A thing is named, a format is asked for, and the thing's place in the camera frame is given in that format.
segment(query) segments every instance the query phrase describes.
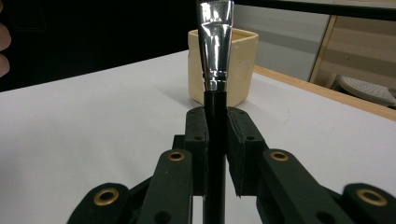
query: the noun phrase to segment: table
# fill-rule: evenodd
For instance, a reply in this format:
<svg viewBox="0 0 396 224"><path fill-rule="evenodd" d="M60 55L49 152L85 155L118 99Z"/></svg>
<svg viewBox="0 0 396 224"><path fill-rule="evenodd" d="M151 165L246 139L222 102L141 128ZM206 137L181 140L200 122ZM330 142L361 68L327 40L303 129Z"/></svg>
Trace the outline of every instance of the table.
<svg viewBox="0 0 396 224"><path fill-rule="evenodd" d="M131 188L151 176L174 135L184 133L187 111L200 106L188 94L187 57L185 50L1 92L1 223L66 223L92 188L107 182ZM255 71L237 107L269 147L293 153L339 193L363 182L396 195L394 119L313 93L313 84L290 85L280 74ZM255 198L236 197L228 175L226 181L226 223L260 223ZM193 223L202 223L199 197Z"/></svg>

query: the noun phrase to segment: beige cup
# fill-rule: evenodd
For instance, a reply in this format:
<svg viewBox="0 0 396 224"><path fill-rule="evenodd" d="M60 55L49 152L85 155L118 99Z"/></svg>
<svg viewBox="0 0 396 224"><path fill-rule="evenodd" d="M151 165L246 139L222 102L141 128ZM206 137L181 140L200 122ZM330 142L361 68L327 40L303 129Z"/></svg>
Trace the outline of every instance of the beige cup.
<svg viewBox="0 0 396 224"><path fill-rule="evenodd" d="M248 98L259 35L232 29L232 42L227 77L227 106L236 106ZM189 31L189 95L204 104L204 83L198 44L198 30Z"/></svg>

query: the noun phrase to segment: wooden strip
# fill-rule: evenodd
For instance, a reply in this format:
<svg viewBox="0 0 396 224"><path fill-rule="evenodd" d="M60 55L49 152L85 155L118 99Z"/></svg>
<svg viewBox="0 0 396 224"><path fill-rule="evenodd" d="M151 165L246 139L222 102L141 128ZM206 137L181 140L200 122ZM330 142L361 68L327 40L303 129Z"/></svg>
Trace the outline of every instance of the wooden strip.
<svg viewBox="0 0 396 224"><path fill-rule="evenodd" d="M310 91L315 94L324 96L326 98L332 99L334 101L340 102L342 104L346 105L351 105L353 107L356 107L358 109L364 110L366 112L378 115L380 117L383 117L385 119L390 119L393 121L396 121L396 110L382 106L382 105L377 105L350 95L343 94L338 91L333 91L330 89L326 89L324 87L300 80L295 77L290 77L281 73L278 73L276 71L260 67L258 65L254 66L255 73L263 75L265 77L269 77L272 79L275 79L277 81L281 81L283 83L289 84L291 86L300 88L305 91Z"/></svg>

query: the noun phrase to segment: finger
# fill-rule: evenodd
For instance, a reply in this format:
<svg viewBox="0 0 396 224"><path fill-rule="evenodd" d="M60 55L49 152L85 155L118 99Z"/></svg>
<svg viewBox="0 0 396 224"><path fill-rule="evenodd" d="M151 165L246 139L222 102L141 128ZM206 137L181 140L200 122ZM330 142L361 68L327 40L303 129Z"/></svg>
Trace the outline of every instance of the finger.
<svg viewBox="0 0 396 224"><path fill-rule="evenodd" d="M8 28L0 23L0 50L6 49L11 44L11 35Z"/></svg>
<svg viewBox="0 0 396 224"><path fill-rule="evenodd" d="M9 72L9 62L6 56L0 53L0 77Z"/></svg>

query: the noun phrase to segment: silver ferrule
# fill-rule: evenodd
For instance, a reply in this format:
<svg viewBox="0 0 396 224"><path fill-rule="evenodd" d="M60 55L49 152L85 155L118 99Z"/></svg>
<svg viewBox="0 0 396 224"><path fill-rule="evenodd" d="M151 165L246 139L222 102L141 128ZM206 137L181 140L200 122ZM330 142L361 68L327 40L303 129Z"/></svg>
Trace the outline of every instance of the silver ferrule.
<svg viewBox="0 0 396 224"><path fill-rule="evenodd" d="M205 91L226 91L233 28L233 1L199 4L198 37Z"/></svg>

